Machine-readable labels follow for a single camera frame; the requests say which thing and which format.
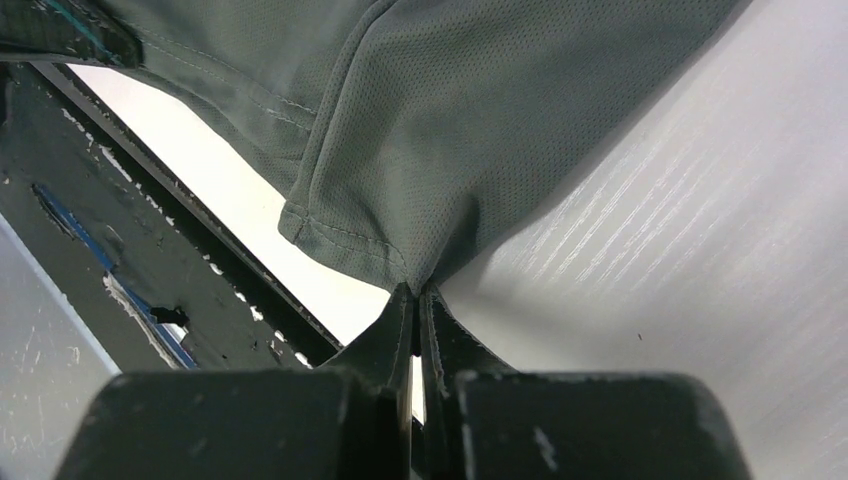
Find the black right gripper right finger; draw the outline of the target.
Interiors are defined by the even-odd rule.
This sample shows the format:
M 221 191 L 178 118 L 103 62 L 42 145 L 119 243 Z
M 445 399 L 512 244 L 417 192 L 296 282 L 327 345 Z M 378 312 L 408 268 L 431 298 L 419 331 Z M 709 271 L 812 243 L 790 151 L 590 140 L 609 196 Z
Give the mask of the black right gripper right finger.
M 426 398 L 452 395 L 462 371 L 514 371 L 455 318 L 435 284 L 428 284 L 419 296 L 419 324 Z

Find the dark grey t shirt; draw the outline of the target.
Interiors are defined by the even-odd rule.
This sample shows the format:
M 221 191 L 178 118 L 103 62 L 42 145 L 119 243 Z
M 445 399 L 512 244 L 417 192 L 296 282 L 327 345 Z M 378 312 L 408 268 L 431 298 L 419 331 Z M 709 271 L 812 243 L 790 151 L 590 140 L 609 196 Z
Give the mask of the dark grey t shirt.
M 284 198 L 280 234 L 420 291 L 529 215 L 739 1 L 5 1 L 1 56 L 187 105 Z

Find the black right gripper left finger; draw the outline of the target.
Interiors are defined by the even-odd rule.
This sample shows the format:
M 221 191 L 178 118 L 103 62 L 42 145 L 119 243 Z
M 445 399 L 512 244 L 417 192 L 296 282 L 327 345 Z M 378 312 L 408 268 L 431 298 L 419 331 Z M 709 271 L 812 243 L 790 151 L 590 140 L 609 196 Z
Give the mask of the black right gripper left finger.
M 378 318 L 318 370 L 344 371 L 374 391 L 402 391 L 409 383 L 413 327 L 414 297 L 401 283 Z

